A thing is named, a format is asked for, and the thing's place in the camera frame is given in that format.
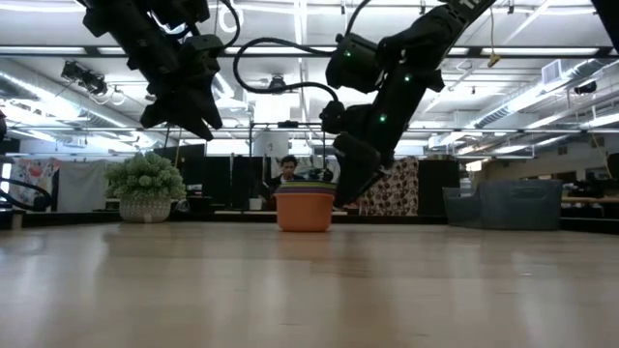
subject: man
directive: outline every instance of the man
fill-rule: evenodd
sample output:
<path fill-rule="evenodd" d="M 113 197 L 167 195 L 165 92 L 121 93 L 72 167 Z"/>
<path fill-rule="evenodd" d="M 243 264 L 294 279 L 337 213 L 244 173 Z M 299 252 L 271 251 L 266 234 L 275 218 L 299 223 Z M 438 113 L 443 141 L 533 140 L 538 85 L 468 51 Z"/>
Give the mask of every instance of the man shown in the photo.
<path fill-rule="evenodd" d="M 304 177 L 294 174 L 294 170 L 297 168 L 297 159 L 294 156 L 289 155 L 281 159 L 280 167 L 281 175 L 266 181 L 269 189 L 275 190 L 288 181 L 305 180 Z"/>

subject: white pot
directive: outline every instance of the white pot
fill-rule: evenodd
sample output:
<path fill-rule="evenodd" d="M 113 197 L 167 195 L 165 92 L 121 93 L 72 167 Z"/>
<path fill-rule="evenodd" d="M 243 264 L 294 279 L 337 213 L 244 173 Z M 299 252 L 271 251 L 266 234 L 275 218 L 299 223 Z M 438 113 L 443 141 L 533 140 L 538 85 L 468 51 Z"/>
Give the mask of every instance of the white pot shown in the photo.
<path fill-rule="evenodd" d="M 156 223 L 163 222 L 170 215 L 169 198 L 120 200 L 120 216 L 127 222 Z"/>

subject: gray plastic bin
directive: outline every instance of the gray plastic bin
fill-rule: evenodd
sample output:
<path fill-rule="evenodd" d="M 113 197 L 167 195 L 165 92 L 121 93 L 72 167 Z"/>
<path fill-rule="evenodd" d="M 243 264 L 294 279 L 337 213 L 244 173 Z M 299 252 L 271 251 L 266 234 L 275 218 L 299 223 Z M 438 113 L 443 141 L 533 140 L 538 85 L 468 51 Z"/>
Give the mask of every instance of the gray plastic bin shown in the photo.
<path fill-rule="evenodd" d="M 556 230 L 561 216 L 562 182 L 520 180 L 482 182 L 470 189 L 443 188 L 445 210 L 454 226 Z"/>

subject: fluorescent light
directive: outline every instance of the fluorescent light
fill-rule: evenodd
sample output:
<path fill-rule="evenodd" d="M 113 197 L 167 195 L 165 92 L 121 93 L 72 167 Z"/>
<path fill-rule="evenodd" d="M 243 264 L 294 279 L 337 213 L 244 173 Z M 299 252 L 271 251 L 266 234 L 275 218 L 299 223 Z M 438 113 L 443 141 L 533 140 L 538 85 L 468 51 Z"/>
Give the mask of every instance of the fluorescent light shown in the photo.
<path fill-rule="evenodd" d="M 563 140 L 563 139 L 565 139 L 566 137 L 568 137 L 568 136 L 567 136 L 567 135 L 563 135 L 563 136 L 553 137 L 553 138 L 550 138 L 550 139 L 548 139 L 548 140 L 540 141 L 539 143 L 535 144 L 535 146 L 545 146 L 545 145 L 550 145 L 550 144 L 555 143 L 555 142 L 557 142 L 557 141 L 559 141 L 559 140 Z"/>
<path fill-rule="evenodd" d="M 135 151 L 135 148 L 132 145 L 128 145 L 117 140 L 107 139 L 103 137 L 89 137 L 88 143 L 112 151 Z"/>
<path fill-rule="evenodd" d="M 398 146 L 427 146 L 427 140 L 400 140 Z"/>
<path fill-rule="evenodd" d="M 116 127 L 123 127 L 123 128 L 125 128 L 127 126 L 124 123 L 118 122 L 118 121 L 116 121 L 114 119 L 111 119 L 111 118 L 109 118 L 109 117 L 107 117 L 107 116 L 105 116 L 105 115 L 103 115 L 101 113 L 93 112 L 92 110 L 91 110 L 91 113 L 95 114 L 97 117 L 103 118 L 104 120 L 106 120 L 107 122 L 109 122 L 110 124 L 112 124 L 112 125 L 114 125 Z"/>
<path fill-rule="evenodd" d="M 328 46 L 313 46 L 311 47 L 313 49 L 318 49 L 321 50 L 323 52 L 333 52 L 336 50 L 336 46 L 334 45 L 328 45 Z M 226 54 L 236 54 L 239 52 L 239 50 L 241 49 L 240 46 L 235 46 L 235 47 L 229 47 L 225 49 L 225 53 Z M 466 47 L 453 47 L 450 51 L 449 54 L 450 55 L 466 55 L 468 54 L 469 49 Z M 115 53 L 102 53 L 102 54 L 118 54 L 118 52 Z M 253 46 L 253 47 L 249 47 L 243 54 L 289 54 L 289 55 L 296 55 L 296 54 L 308 54 L 305 51 L 302 51 L 301 49 L 295 48 L 295 47 L 287 47 L 287 46 Z"/>
<path fill-rule="evenodd" d="M 531 129 L 535 129 L 535 128 L 543 127 L 543 126 L 549 125 L 549 124 L 551 124 L 551 123 L 553 123 L 554 121 L 557 121 L 557 120 L 559 120 L 559 119 L 561 119 L 561 117 L 560 117 L 560 116 L 548 116 L 548 117 L 543 118 L 543 119 L 542 119 L 542 120 L 540 120 L 540 121 L 537 121 L 537 122 L 534 122 L 534 123 L 530 124 L 530 125 L 529 125 L 529 126 L 527 126 L 526 128 L 527 128 L 528 130 L 531 130 Z"/>
<path fill-rule="evenodd" d="M 19 131 L 19 130 L 9 130 L 9 131 L 12 131 L 20 135 L 34 137 L 34 138 L 44 140 L 44 141 L 52 141 L 52 142 L 56 141 L 56 139 L 53 136 L 47 135 L 45 133 L 41 133 L 40 131 L 36 131 L 36 130 L 30 130 L 30 132 Z"/>
<path fill-rule="evenodd" d="M 494 151 L 494 153 L 496 153 L 496 154 L 509 154 L 509 153 L 512 153 L 512 152 L 524 150 L 524 149 L 526 149 L 526 147 L 527 147 L 526 145 L 505 146 L 505 147 L 502 147 L 500 149 L 496 149 Z"/>
<path fill-rule="evenodd" d="M 599 51 L 596 47 L 581 47 L 581 48 L 569 48 L 569 47 L 520 47 L 520 48 L 494 48 L 494 53 L 499 55 L 591 55 Z M 492 54 L 492 48 L 482 49 L 482 54 Z"/>
<path fill-rule="evenodd" d="M 527 134 L 577 134 L 580 130 L 525 130 Z"/>
<path fill-rule="evenodd" d="M 236 54 L 239 52 L 241 47 L 229 47 L 225 49 L 226 54 Z M 318 49 L 324 52 L 334 51 L 336 48 L 334 46 L 322 46 L 322 47 L 312 47 L 313 49 Z M 249 47 L 243 54 L 308 54 L 301 49 L 295 47 L 287 47 L 287 46 L 253 46 Z"/>
<path fill-rule="evenodd" d="M 183 141 L 190 145 L 206 144 L 206 140 L 204 139 L 183 139 Z"/>
<path fill-rule="evenodd" d="M 97 47 L 100 54 L 125 54 L 123 47 Z"/>
<path fill-rule="evenodd" d="M 450 55 L 466 55 L 468 54 L 468 48 L 466 47 L 453 47 L 449 51 Z"/>
<path fill-rule="evenodd" d="M 70 6 L 58 4 L 54 7 L 43 7 L 33 5 L 14 5 L 14 4 L 0 4 L 0 10 L 15 11 L 15 12 L 27 12 L 27 13 L 43 13 L 43 14 L 70 14 L 70 13 L 83 13 L 86 9 L 83 6 L 77 5 L 77 3 Z"/>
<path fill-rule="evenodd" d="M 86 54 L 86 49 L 61 46 L 0 46 L 0 54 Z"/>
<path fill-rule="evenodd" d="M 613 124 L 615 122 L 619 122 L 619 113 L 613 114 L 613 115 L 608 115 L 608 116 L 598 117 L 595 120 L 591 120 L 589 122 L 582 123 L 582 124 L 580 124 L 580 128 L 586 130 L 586 129 L 590 129 L 590 128 L 601 127 L 601 126 Z"/>
<path fill-rule="evenodd" d="M 482 171 L 482 163 L 484 163 L 482 160 L 476 160 L 474 162 L 467 163 L 466 171 L 470 171 L 470 172 Z"/>

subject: colorful bowl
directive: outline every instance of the colorful bowl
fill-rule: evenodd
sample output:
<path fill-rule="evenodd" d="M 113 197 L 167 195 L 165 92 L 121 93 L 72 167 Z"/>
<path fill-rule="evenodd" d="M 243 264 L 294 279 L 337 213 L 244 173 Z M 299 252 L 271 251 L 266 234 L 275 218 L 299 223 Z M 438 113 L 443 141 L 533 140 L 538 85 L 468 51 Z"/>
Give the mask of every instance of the colorful bowl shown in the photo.
<path fill-rule="evenodd" d="M 281 184 L 275 192 L 278 201 L 278 225 L 285 232 L 326 232 L 336 185 L 298 181 Z"/>

